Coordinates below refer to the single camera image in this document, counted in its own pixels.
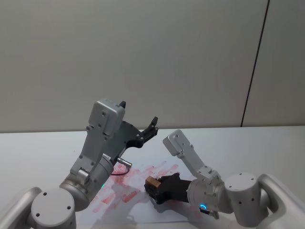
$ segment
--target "silver cylindrical joint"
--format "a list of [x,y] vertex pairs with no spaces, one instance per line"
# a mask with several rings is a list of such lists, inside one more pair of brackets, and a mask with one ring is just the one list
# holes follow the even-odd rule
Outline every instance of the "silver cylindrical joint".
[[61,183],[60,187],[69,191],[74,198],[75,211],[82,211],[88,207],[102,185],[113,172],[112,163],[102,157],[99,164],[89,176],[89,181],[84,185],[78,182],[76,176],[70,173]]
[[202,179],[193,180],[187,190],[187,198],[192,206],[197,208],[204,205],[204,209],[232,213],[231,205],[228,201],[224,184],[217,184],[215,187]]
[[32,203],[31,218],[36,229],[76,229],[72,195],[62,188],[41,192]]
[[268,216],[267,208],[261,207],[261,189],[252,174],[231,176],[225,181],[225,189],[240,225],[256,227]]

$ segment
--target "black cable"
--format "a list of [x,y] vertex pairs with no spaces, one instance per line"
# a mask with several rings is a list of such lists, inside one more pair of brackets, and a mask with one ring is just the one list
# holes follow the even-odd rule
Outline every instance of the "black cable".
[[128,167],[126,167],[126,168],[127,168],[126,172],[124,172],[124,173],[112,173],[111,176],[123,176],[123,175],[126,175],[130,171],[130,169]]

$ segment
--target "small wooden block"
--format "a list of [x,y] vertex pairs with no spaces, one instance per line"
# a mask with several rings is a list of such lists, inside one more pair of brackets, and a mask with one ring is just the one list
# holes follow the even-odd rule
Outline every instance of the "small wooden block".
[[155,187],[159,187],[159,185],[161,184],[161,182],[159,182],[157,179],[149,176],[145,179],[145,184],[147,185],[152,185],[152,186],[155,186]]

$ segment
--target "table surface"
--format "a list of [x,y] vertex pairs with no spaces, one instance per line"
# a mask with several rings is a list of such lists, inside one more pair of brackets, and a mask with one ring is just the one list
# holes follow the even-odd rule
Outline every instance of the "table surface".
[[[131,148],[124,153],[145,156],[168,154],[162,140],[173,129],[159,130],[158,135],[142,149]],[[305,126],[242,127],[182,129],[199,157],[217,170],[225,180],[233,173],[249,172],[255,176],[268,173],[279,178],[305,202]],[[57,187],[68,175],[79,155],[86,132],[0,134],[0,207],[25,187],[42,190]],[[202,228],[238,228],[233,214],[214,220],[207,216]],[[112,225],[110,228],[122,228]],[[196,228],[184,223],[125,225],[123,228]],[[80,225],[78,229],[100,226]]]

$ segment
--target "paper sheet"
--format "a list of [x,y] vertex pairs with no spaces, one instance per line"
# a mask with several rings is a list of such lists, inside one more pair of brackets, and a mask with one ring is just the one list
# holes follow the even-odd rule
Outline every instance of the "paper sheet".
[[[124,176],[111,176],[86,210],[81,213],[80,224],[134,224],[174,221],[200,221],[203,217],[197,208],[188,203],[167,201],[156,205],[145,193],[148,176],[161,177],[179,172],[181,179],[193,180],[184,163],[172,157],[128,158],[133,163]],[[124,172],[120,164],[114,173]]]

